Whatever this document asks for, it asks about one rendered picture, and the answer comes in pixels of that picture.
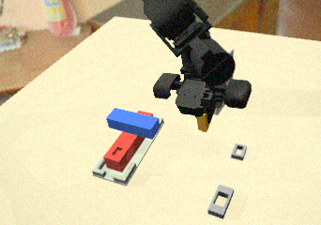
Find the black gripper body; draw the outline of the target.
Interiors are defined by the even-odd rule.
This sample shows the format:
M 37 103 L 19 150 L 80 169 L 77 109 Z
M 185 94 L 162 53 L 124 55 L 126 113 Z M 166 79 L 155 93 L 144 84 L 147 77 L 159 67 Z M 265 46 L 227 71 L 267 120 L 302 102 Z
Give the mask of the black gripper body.
M 201 76 L 197 73 L 193 66 L 184 64 L 182 62 L 182 68 L 180 73 L 190 73 L 192 78 L 201 79 Z M 178 94 L 183 81 L 181 82 L 179 74 L 175 73 L 162 73 L 156 83 L 153 85 L 153 93 L 155 98 L 167 99 L 171 96 L 171 90 L 176 90 Z M 228 86 L 226 82 L 221 85 L 216 85 L 215 94 L 217 96 L 217 102 L 222 102 L 224 97 L 224 104 L 229 108 L 245 109 L 249 100 L 252 85 L 247 80 L 231 79 Z

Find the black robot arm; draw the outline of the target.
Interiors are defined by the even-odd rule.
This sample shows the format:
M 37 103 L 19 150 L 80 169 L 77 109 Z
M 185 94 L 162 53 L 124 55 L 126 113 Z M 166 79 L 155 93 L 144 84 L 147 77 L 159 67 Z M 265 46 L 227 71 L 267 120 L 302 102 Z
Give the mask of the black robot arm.
M 143 0 L 150 27 L 184 64 L 191 65 L 201 79 L 184 73 L 175 104 L 182 114 L 200 117 L 214 111 L 216 85 L 226 83 L 236 70 L 235 58 L 215 39 L 212 24 L 194 0 Z M 196 21 L 195 13 L 203 22 Z M 173 40 L 173 45 L 167 41 Z

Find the yellow block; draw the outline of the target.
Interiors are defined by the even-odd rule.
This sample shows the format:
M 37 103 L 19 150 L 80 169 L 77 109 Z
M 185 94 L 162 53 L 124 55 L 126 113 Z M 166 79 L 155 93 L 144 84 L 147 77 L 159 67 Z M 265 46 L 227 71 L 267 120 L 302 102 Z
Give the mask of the yellow block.
M 202 132 L 207 132 L 210 126 L 210 124 L 207 121 L 207 113 L 204 113 L 204 115 L 200 117 L 196 117 L 196 119 L 198 130 L 201 130 Z

